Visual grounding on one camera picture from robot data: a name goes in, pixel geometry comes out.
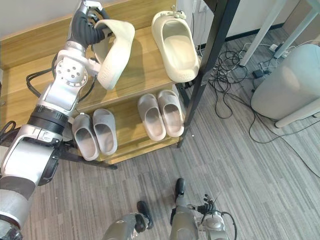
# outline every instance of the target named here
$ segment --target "white slipper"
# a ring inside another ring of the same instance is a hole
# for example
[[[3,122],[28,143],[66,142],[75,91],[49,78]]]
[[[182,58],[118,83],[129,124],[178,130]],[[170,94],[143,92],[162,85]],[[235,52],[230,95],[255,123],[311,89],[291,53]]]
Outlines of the white slipper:
[[[95,57],[101,64],[97,75],[99,83],[107,90],[115,87],[120,75],[125,69],[135,36],[134,26],[126,21],[105,19],[98,21],[94,28],[104,28],[105,39],[92,45]],[[112,47],[109,49],[110,30],[115,35]]]
[[[92,118],[101,153],[107,156],[114,154],[118,147],[114,115],[109,110],[101,108],[94,111]]]
[[[160,141],[166,136],[166,128],[162,120],[158,102],[155,96],[147,93],[138,101],[140,118],[149,138]]]
[[[159,108],[167,134],[179,137],[184,132],[184,120],[179,99],[171,90],[162,90],[158,94]]]
[[[193,80],[199,60],[184,13],[158,12],[152,20],[152,35],[162,55],[165,71],[177,83]]]
[[[80,114],[75,117],[72,124],[72,132],[81,155],[85,160],[92,161],[99,157],[98,142],[89,115]]]

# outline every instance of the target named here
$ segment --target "table leg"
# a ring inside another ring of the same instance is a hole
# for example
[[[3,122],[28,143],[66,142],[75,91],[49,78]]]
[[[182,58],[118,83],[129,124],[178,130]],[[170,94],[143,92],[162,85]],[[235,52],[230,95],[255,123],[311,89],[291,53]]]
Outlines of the table leg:
[[[296,27],[294,32],[287,38],[284,44],[275,52],[274,57],[276,59],[280,58],[284,51],[290,47],[290,45],[296,40],[296,38],[306,29],[306,27],[311,23],[311,21],[318,15],[318,11],[314,8],[308,13],[308,15],[303,19],[303,21]]]
[[[271,27],[272,23],[275,21],[277,16],[279,15],[280,11],[285,6],[287,0],[277,0],[275,4],[273,5],[273,8],[271,9],[269,15],[264,20],[264,23],[262,27],[260,28],[259,32],[255,36],[253,42],[251,43],[250,47],[246,51],[245,55],[240,61],[240,66],[247,65],[249,59],[251,58],[252,54],[254,54],[255,50],[257,49],[258,45],[262,41],[262,39],[265,37],[267,31]]]

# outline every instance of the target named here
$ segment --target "white table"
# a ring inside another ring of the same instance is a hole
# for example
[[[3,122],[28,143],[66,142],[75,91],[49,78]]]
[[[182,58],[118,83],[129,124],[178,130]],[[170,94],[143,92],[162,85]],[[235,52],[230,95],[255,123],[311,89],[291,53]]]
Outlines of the white table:
[[[240,61],[240,66],[245,66],[252,54],[257,49],[258,45],[265,37],[267,31],[271,27],[272,23],[277,18],[278,14],[281,12],[283,7],[285,6],[287,0],[277,0],[273,5],[269,15],[266,17],[262,27],[259,32],[255,36],[252,44],[246,51],[245,55]],[[319,0],[307,0],[307,2],[312,6],[312,9],[308,13],[308,15],[304,18],[304,20],[298,25],[298,27],[294,30],[294,32],[288,37],[288,39],[283,43],[283,45],[276,51],[274,54],[275,58],[279,58],[284,51],[290,47],[290,45],[296,40],[296,38],[302,33],[302,31],[310,24],[310,22],[320,13],[320,2]]]

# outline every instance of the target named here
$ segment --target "white wall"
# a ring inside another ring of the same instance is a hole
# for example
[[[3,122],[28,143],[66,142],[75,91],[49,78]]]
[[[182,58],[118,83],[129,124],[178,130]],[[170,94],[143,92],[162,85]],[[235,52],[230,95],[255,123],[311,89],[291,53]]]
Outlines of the white wall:
[[[284,30],[291,34],[306,15],[311,10],[311,6],[306,0],[301,0],[296,8],[293,10],[287,21],[283,25]],[[296,38],[297,44],[302,44],[309,40],[320,39],[320,15],[318,14],[306,29]]]
[[[207,42],[209,29],[213,19],[213,13],[210,10],[207,11],[205,23],[205,13],[198,12],[200,0],[196,1],[197,8],[195,11],[196,13],[194,14],[195,30],[193,40],[195,45],[199,45],[200,42],[202,44]],[[177,0],[177,9],[182,9],[187,15],[187,22],[191,31],[193,2],[194,0]],[[259,29],[264,23],[266,16],[275,2],[276,0],[240,0],[227,37]],[[287,0],[287,3],[273,24],[275,25],[284,23],[298,2],[299,0]]]
[[[116,0],[100,0],[102,3]],[[56,18],[72,14],[80,0],[9,0],[1,1],[0,39]]]

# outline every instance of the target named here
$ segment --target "gray carpet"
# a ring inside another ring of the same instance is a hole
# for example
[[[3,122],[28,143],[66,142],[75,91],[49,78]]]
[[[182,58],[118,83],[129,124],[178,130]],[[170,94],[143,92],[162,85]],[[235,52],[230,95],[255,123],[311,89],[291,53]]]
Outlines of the gray carpet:
[[[287,35],[270,31],[263,43],[279,44]],[[228,43],[240,50],[254,36]],[[248,63],[248,72],[271,57],[260,46]],[[236,77],[243,69],[234,71]],[[231,92],[249,102],[253,83],[245,79]],[[194,205],[203,204],[205,193],[218,196],[218,209],[230,212],[239,240],[320,239],[320,179],[304,166],[296,153],[281,139],[268,144],[251,140],[248,134],[252,112],[227,98],[233,116],[220,119],[214,111],[216,97],[207,86],[191,130],[182,146],[166,147],[118,164],[118,170],[60,161],[53,181],[37,189],[31,213],[24,226],[26,240],[100,240],[108,226],[145,200],[155,226],[139,235],[140,240],[166,240],[174,207],[176,179],[187,181],[186,196]],[[221,115],[228,109],[218,105]],[[316,118],[297,121],[277,133],[300,130]],[[320,123],[285,137],[307,164],[320,174]],[[256,123],[252,135],[260,141],[275,137]],[[232,223],[225,217],[230,239]]]

